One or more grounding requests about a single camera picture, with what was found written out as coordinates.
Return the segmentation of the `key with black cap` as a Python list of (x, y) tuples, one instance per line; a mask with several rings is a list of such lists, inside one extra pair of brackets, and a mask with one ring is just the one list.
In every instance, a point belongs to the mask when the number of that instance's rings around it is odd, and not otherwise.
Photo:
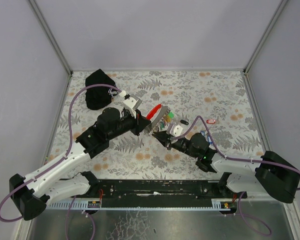
[(186, 125), (186, 126), (189, 124), (186, 120), (183, 120), (183, 119), (180, 120), (180, 123), (182, 123), (182, 124), (184, 124), (184, 125)]

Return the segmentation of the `red key tag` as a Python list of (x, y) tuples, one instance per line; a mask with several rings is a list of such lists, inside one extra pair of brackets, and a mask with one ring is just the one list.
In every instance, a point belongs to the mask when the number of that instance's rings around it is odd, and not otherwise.
[(216, 123), (216, 120), (208, 119), (208, 120), (206, 120), (206, 123), (207, 123), (207, 124), (215, 124), (215, 123)]

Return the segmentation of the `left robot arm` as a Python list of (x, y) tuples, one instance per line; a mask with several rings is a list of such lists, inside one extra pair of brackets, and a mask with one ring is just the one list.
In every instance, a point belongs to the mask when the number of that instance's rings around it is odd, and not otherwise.
[(108, 107), (98, 116), (94, 125), (76, 138), (65, 153), (25, 176), (12, 176), (9, 179), (11, 199), (22, 219), (32, 220), (49, 204), (74, 195), (86, 194), (98, 182), (93, 174), (82, 173), (66, 181), (61, 178), (73, 168), (106, 150), (112, 139), (129, 131), (137, 136), (150, 123), (139, 110), (133, 116), (128, 110), (120, 112), (116, 108)]

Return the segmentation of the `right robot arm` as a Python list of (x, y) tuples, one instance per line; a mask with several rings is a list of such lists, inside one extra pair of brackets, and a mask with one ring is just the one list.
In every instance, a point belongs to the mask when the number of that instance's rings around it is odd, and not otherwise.
[(176, 149), (196, 159), (196, 165), (204, 172), (222, 173), (224, 185), (234, 193), (267, 193), (287, 204), (294, 201), (300, 182), (300, 173), (285, 159), (273, 151), (246, 162), (237, 157), (221, 156), (201, 133), (173, 140), (166, 131), (152, 134), (167, 149)]

